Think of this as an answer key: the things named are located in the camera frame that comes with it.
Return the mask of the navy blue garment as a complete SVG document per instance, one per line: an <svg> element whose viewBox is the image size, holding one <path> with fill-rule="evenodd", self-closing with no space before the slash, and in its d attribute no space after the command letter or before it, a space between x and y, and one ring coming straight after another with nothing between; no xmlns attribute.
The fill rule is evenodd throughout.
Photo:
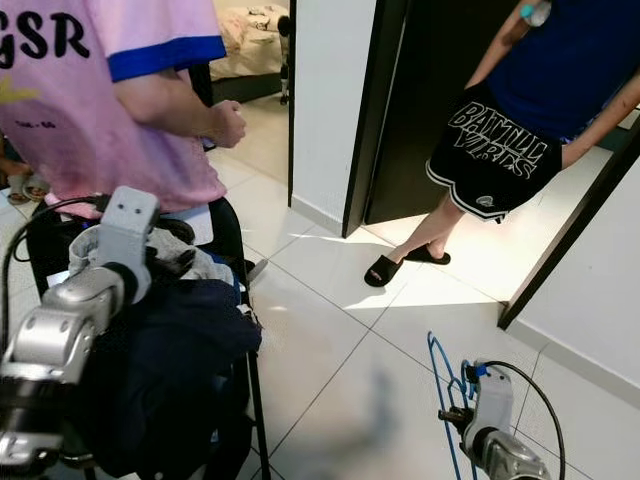
<svg viewBox="0 0 640 480"><path fill-rule="evenodd" d="M76 408L76 428L105 474L237 480L251 434L236 365L262 340L241 306L234 285L178 280L114 317Z"/></svg>

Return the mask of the black slide slipper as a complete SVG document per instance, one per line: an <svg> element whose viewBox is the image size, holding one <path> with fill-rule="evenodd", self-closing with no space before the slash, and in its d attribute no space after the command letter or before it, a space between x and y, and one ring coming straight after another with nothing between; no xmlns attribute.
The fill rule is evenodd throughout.
<svg viewBox="0 0 640 480"><path fill-rule="evenodd" d="M364 282L372 288L383 288L402 268L402 261L393 261L389 257L379 256L378 260L366 270L364 274Z"/></svg>
<svg viewBox="0 0 640 480"><path fill-rule="evenodd" d="M449 253L440 253L439 256L435 256L433 252L429 250L429 247L420 246L416 250L412 250L404 256L404 261L411 262L426 262L426 264L433 265L449 265L451 264L452 257Z"/></svg>

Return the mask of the person in blue shirt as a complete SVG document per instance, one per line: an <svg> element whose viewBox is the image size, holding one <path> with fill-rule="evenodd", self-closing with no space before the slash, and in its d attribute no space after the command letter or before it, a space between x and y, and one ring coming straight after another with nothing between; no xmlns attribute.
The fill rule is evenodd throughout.
<svg viewBox="0 0 640 480"><path fill-rule="evenodd" d="M530 28L520 0L449 111L426 164L444 188L406 242L439 256L462 216L502 221L640 105L640 0L550 0Z"/></svg>

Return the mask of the teal wristwatch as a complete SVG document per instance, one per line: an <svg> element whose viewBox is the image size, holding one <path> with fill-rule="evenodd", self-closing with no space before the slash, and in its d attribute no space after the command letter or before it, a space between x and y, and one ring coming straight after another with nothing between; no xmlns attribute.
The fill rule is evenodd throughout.
<svg viewBox="0 0 640 480"><path fill-rule="evenodd" d="M531 0L531 3L521 6L518 14L520 14L520 18L526 26L538 28L547 22L550 17L550 10L552 10L550 0Z"/></svg>

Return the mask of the floral bedding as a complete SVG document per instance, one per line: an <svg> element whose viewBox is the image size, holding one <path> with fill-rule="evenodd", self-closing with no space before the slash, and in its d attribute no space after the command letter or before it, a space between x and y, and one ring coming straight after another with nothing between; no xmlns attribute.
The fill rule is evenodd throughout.
<svg viewBox="0 0 640 480"><path fill-rule="evenodd" d="M211 61L214 81L282 72L285 54L279 19L288 17L289 0L212 0L224 58Z"/></svg>

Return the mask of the black door frame post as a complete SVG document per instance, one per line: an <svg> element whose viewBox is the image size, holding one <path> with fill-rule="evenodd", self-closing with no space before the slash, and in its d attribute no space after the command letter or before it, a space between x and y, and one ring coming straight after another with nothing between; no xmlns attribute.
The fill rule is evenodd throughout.
<svg viewBox="0 0 640 480"><path fill-rule="evenodd" d="M625 142L614 151L611 159L600 170L598 177L590 184L585 196L582 197L572 214L568 216L566 224L559 229L557 237L554 238L553 243L550 244L544 255L540 257L535 269L527 276L521 287L517 289L515 300L508 302L504 307L497 320L499 329L508 330L509 326L515 323L516 317L525 310L532 297L547 282L559 262L570 252L573 243L585 232L590 221L602 209L605 201L612 195L614 189L625 178L628 170L636 163L639 157L640 127L634 127L628 131Z"/></svg>

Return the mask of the black door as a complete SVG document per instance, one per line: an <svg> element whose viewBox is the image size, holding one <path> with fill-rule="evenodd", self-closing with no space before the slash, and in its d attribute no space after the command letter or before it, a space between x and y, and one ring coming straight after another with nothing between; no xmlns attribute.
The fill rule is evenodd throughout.
<svg viewBox="0 0 640 480"><path fill-rule="evenodd" d="M343 236L434 209L426 160L518 0L376 0Z"/></svg>

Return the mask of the person in grey sandals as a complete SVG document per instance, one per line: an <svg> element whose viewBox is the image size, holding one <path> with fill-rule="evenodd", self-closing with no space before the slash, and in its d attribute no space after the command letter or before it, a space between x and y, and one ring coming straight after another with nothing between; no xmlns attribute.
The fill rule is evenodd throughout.
<svg viewBox="0 0 640 480"><path fill-rule="evenodd" d="M15 151L12 142L1 137L0 172L3 183L9 188L10 205L40 202L49 195L50 184L26 163L26 160Z"/></svg>

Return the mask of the grey crumpled garment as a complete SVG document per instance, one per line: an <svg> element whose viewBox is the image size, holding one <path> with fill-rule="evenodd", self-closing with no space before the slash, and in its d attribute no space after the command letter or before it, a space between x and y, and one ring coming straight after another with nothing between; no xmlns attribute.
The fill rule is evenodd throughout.
<svg viewBox="0 0 640 480"><path fill-rule="evenodd" d="M69 253L69 273L78 273L79 270L88 268L88 266L104 262L99 257L99 230L100 227L91 227L84 232L79 233L74 241L70 243ZM155 283L173 282L173 280L220 280L220 282L228 285L236 284L236 275L232 268L225 265L223 261L215 260L215 257L193 246L193 266L192 269L184 274L182 278L161 278L154 274L154 232L170 232L173 236L182 239L182 241L192 244L188 241L188 237L195 238L195 232L183 221L164 220L159 227L155 227L148 234L147 241L147 265L152 274Z"/></svg>

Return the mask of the person in pink shirt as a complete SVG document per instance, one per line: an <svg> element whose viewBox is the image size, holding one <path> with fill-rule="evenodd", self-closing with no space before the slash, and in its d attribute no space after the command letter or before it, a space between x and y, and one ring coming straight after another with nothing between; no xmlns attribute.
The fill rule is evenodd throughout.
<svg viewBox="0 0 640 480"><path fill-rule="evenodd" d="M47 204L93 218L84 198L120 186L163 212L227 195L204 147L236 146L246 123L189 78L227 52L212 0L0 0L0 19L1 129Z"/></svg>

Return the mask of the blue plastic hanger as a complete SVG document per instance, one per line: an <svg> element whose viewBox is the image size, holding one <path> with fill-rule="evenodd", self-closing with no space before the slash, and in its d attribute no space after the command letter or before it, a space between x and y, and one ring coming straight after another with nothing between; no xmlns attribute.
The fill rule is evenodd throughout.
<svg viewBox="0 0 640 480"><path fill-rule="evenodd" d="M451 407L468 408L474 402L475 388L467 383L462 376L453 370L453 364L449 361L447 352L440 343L438 335L434 332L426 334L426 344L430 356L431 374L435 381L436 398L438 398L439 412L447 413ZM456 426L448 420L440 420L443 425L445 439L451 445L451 461L453 463L454 477L456 480L480 480L479 471L474 465L462 466L462 460L467 460L463 448L460 447L462 434L458 433Z"/></svg>

